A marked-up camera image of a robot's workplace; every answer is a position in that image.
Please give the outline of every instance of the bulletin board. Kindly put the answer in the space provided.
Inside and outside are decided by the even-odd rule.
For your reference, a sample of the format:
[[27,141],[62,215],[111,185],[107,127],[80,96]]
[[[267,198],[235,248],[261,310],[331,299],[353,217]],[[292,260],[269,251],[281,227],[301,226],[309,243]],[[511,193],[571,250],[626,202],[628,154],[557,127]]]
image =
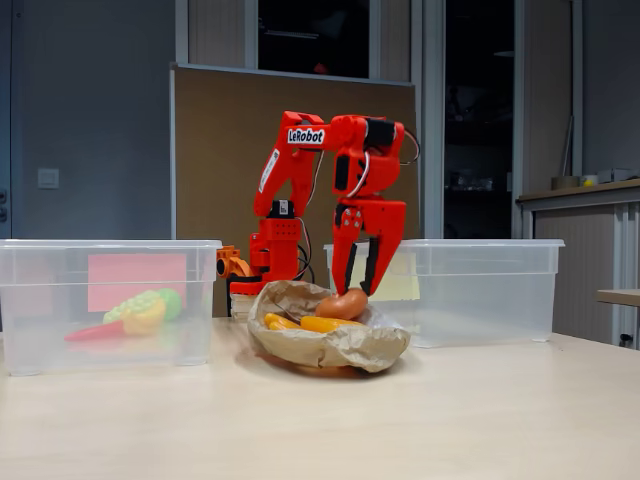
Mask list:
[[[296,78],[174,67],[175,222],[178,239],[220,239],[248,259],[249,235],[258,231],[253,198],[278,134],[282,112],[386,116],[415,131],[411,85]],[[411,160],[407,139],[402,161]],[[311,237],[316,283],[329,286],[323,249],[332,242],[336,197],[333,155],[324,157],[304,221]],[[407,203],[404,238],[419,238],[417,165],[403,166],[384,196]],[[285,184],[275,199],[288,199]],[[226,284],[216,282],[216,315],[226,313]]]

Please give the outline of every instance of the plastic storage box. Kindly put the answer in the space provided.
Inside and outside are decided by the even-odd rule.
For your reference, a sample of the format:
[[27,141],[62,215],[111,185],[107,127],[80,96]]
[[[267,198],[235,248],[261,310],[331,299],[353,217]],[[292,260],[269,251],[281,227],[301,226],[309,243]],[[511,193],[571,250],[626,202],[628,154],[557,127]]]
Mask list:
[[[405,240],[369,300],[419,347],[546,341],[562,246],[562,240]],[[331,273],[333,247],[325,250]],[[368,244],[359,244],[351,286],[364,278],[367,255]]]
[[206,362],[219,247],[218,241],[0,241],[9,373]]

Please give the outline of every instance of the yellow toy food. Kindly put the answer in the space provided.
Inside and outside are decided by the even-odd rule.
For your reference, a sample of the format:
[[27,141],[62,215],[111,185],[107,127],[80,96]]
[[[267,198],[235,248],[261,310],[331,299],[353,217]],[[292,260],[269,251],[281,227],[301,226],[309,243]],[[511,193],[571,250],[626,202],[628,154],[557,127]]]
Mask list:
[[305,330],[311,330],[312,332],[328,333],[333,332],[336,328],[342,326],[364,327],[365,325],[360,322],[340,320],[337,318],[302,317],[300,319],[300,326]]

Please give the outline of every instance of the doorway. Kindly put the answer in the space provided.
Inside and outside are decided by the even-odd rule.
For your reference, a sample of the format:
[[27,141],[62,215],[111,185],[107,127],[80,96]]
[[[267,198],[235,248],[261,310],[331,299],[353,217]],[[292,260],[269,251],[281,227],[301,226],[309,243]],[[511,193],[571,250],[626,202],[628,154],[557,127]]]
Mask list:
[[513,0],[447,0],[444,237],[511,238]]

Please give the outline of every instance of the wall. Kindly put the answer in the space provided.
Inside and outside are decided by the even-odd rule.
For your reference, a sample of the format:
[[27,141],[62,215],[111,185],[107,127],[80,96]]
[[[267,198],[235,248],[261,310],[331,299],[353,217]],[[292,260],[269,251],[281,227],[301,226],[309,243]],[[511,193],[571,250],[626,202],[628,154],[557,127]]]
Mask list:
[[522,193],[551,189],[560,175],[571,115],[571,4],[525,0]]
[[584,0],[585,174],[640,168],[640,2]]
[[[170,238],[174,0],[24,8],[13,236]],[[38,167],[60,169],[59,190],[37,189]]]
[[189,62],[244,67],[244,0],[189,0]]

